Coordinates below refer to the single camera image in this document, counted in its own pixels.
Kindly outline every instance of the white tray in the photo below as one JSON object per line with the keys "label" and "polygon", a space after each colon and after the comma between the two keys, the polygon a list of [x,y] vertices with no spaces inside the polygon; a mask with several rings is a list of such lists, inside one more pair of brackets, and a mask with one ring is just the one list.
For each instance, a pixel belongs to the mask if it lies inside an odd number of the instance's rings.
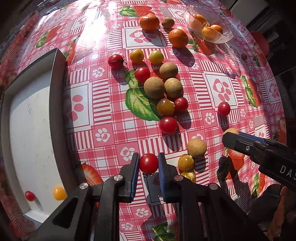
{"label": "white tray", "polygon": [[[62,117],[65,57],[58,48],[39,57],[4,90],[1,141],[5,172],[29,218],[43,223],[61,204],[56,186],[70,193],[77,179],[67,154]],[[36,200],[29,202],[25,192]]]}

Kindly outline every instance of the red cherry tomato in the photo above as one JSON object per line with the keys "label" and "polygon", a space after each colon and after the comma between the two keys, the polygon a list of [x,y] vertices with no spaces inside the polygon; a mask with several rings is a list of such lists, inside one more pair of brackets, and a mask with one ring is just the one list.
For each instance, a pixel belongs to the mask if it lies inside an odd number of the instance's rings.
{"label": "red cherry tomato", "polygon": [[183,112],[188,108],[188,101],[184,97],[179,97],[174,101],[175,110]]}
{"label": "red cherry tomato", "polygon": [[158,169],[157,156],[151,153],[144,154],[140,157],[139,168],[143,173],[153,174]]}
{"label": "red cherry tomato", "polygon": [[146,67],[136,69],[135,78],[137,81],[144,83],[148,78],[150,78],[150,70]]}
{"label": "red cherry tomato", "polygon": [[26,197],[26,199],[28,200],[28,201],[30,201],[30,202],[32,202],[32,201],[34,201],[35,200],[35,195],[34,195],[34,193],[32,193],[32,192],[30,192],[30,191],[26,191],[25,192],[25,197]]}
{"label": "red cherry tomato", "polygon": [[245,53],[242,53],[241,58],[242,58],[242,60],[247,60],[248,56]]}
{"label": "red cherry tomato", "polygon": [[171,116],[166,116],[162,118],[159,122],[160,130],[165,134],[172,134],[176,131],[178,127],[178,122],[176,118]]}
{"label": "red cherry tomato", "polygon": [[227,116],[230,113],[230,105],[227,102],[221,102],[218,105],[218,113],[221,116]]}
{"label": "red cherry tomato", "polygon": [[123,67],[124,58],[119,54],[113,54],[108,59],[108,65],[114,69],[120,69]]}

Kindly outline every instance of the screw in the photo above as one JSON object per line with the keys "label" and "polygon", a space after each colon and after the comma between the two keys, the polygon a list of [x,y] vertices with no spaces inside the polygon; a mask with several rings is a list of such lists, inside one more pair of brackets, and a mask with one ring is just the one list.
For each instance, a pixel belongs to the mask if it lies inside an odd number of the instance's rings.
{"label": "screw", "polygon": [[181,176],[181,175],[176,175],[176,176],[174,176],[174,179],[175,179],[176,181],[182,181],[182,180],[183,180],[183,176]]}
{"label": "screw", "polygon": [[122,178],[123,178],[123,176],[121,176],[120,174],[117,174],[114,176],[115,181],[120,181]]}
{"label": "screw", "polygon": [[209,188],[212,190],[217,190],[218,189],[218,185],[216,183],[210,183],[209,184]]}
{"label": "screw", "polygon": [[81,183],[81,184],[79,185],[79,188],[83,190],[83,189],[86,189],[88,186],[89,186],[89,185],[88,185],[87,183]]}

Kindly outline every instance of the glass bowl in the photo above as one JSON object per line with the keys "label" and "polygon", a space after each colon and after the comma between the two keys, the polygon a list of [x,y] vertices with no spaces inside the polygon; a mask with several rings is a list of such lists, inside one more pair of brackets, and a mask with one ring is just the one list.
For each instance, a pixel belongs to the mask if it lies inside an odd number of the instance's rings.
{"label": "glass bowl", "polygon": [[[223,34],[220,34],[216,30],[212,30],[207,36],[202,35],[201,30],[204,28],[204,26],[194,18],[193,14],[202,15],[206,19],[206,21],[211,25],[219,25],[223,29]],[[198,6],[188,5],[184,12],[184,20],[190,31],[192,31],[195,35],[208,42],[222,44],[228,42],[233,38],[230,29],[220,18],[217,12],[211,12]]]}

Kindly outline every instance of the tablecloth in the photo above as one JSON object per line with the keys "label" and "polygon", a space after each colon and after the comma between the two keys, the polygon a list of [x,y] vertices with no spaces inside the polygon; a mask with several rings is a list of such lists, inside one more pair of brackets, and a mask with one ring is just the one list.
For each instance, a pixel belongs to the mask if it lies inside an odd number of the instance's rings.
{"label": "tablecloth", "polygon": [[[215,11],[225,21],[234,38],[225,44],[204,46],[188,31],[184,22],[186,4]],[[185,49],[172,47],[168,30],[160,26],[155,33],[142,32],[140,16],[154,13],[175,20],[174,28],[189,36]],[[64,114],[68,147],[73,163],[92,166],[106,180],[128,164],[132,154],[164,152],[167,162],[177,165],[192,138],[207,143],[203,160],[195,163],[198,184],[218,183],[243,209],[252,202],[251,191],[260,193],[274,181],[258,173],[258,165],[244,158],[244,165],[233,180],[219,181],[227,154],[221,142],[228,127],[258,137],[277,138],[281,134],[283,105],[272,70],[252,35],[218,0],[79,0],[40,17],[35,14],[2,59],[0,80],[7,85],[35,59],[58,47],[67,57],[64,82]],[[139,67],[129,59],[133,49],[142,49],[145,63],[153,75],[148,55],[159,50],[165,62],[175,63],[189,101],[188,111],[178,115],[179,134],[165,135],[159,118],[147,112],[130,110],[126,101],[137,96],[132,85],[133,69]],[[111,69],[107,59],[121,54],[127,67]],[[242,60],[241,54],[247,55]],[[257,95],[250,102],[243,80],[253,80]],[[227,101],[231,112],[227,119],[217,114],[217,106]],[[23,239],[34,225],[23,218],[9,187],[1,164],[0,200],[13,225]],[[177,234],[177,207],[161,197],[158,173],[144,178],[140,172],[136,196],[131,204],[120,204],[121,240],[152,240],[153,227],[166,225]]]}

